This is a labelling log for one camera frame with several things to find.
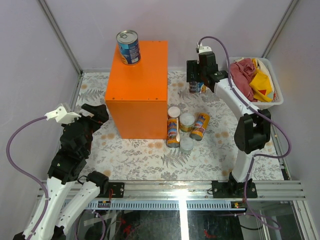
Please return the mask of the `blue tin can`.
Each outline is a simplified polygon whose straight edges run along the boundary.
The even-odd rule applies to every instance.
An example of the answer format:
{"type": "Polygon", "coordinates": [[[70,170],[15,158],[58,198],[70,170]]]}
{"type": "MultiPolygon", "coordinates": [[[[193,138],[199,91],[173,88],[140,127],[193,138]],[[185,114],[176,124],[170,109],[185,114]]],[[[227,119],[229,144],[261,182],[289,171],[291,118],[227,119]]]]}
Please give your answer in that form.
{"type": "Polygon", "coordinates": [[[207,87],[203,82],[192,81],[189,83],[189,92],[192,94],[204,94],[207,91],[207,87]]]}
{"type": "Polygon", "coordinates": [[[134,30],[124,30],[116,35],[122,62],[126,65],[137,64],[141,59],[138,34],[134,30]]]}

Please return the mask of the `orange wooden box shelf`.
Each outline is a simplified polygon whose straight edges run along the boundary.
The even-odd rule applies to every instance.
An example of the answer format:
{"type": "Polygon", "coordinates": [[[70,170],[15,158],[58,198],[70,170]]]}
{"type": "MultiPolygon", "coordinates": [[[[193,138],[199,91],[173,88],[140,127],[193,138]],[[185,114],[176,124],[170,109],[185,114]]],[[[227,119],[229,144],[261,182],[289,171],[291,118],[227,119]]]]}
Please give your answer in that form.
{"type": "Polygon", "coordinates": [[[139,42],[141,59],[124,64],[115,49],[105,103],[123,139],[165,139],[168,119],[168,42],[139,42]]]}

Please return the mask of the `yellow porridge can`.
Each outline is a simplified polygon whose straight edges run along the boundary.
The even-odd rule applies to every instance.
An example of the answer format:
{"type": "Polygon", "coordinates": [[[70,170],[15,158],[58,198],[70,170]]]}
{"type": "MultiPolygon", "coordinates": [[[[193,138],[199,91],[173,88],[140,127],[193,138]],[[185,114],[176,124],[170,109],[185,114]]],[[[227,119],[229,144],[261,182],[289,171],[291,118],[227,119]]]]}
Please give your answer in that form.
{"type": "Polygon", "coordinates": [[[206,113],[199,113],[189,136],[196,141],[201,141],[210,122],[210,116],[206,113]]]}

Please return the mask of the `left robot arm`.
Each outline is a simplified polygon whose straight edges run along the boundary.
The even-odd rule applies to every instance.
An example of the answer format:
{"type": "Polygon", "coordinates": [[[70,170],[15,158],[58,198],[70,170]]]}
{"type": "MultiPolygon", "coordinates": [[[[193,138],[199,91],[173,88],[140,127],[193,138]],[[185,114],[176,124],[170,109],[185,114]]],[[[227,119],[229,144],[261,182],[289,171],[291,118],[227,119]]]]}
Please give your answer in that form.
{"type": "Polygon", "coordinates": [[[83,104],[88,116],[70,111],[67,106],[60,105],[57,109],[47,112],[16,130],[9,138],[6,155],[9,163],[20,173],[37,182],[42,190],[41,201],[28,227],[13,238],[15,240],[64,240],[69,229],[96,197],[105,197],[110,190],[109,178],[103,173],[89,173],[79,192],[69,204],[63,204],[70,190],[74,187],[80,173],[87,164],[91,154],[93,134],[109,120],[107,107],[83,104]],[[25,127],[41,120],[55,120],[63,127],[60,137],[60,149],[53,158],[45,183],[37,177],[18,167],[12,160],[10,147],[14,137],[25,127]]]}

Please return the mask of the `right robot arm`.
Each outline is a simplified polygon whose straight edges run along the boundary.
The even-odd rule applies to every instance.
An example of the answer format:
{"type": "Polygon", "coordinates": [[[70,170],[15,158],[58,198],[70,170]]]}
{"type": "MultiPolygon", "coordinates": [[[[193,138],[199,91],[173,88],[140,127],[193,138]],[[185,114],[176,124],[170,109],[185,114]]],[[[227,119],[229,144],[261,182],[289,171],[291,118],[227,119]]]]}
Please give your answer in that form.
{"type": "Polygon", "coordinates": [[[250,177],[252,157],[265,147],[271,138],[271,114],[252,104],[237,88],[229,71],[219,71],[212,51],[198,54],[198,60],[186,61],[186,81],[204,83],[222,99],[238,120],[234,142],[238,148],[235,167],[231,172],[234,181],[228,192],[240,197],[246,191],[244,182],[250,177]]]}

